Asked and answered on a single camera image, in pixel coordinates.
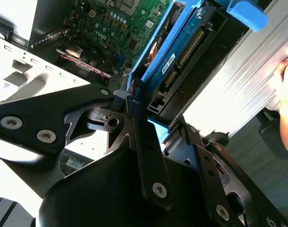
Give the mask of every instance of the green circuit board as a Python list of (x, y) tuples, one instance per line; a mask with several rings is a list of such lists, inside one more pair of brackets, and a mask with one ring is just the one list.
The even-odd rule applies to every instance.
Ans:
[(121, 69), (133, 67), (172, 0), (90, 0), (80, 2), (74, 30), (114, 56)]

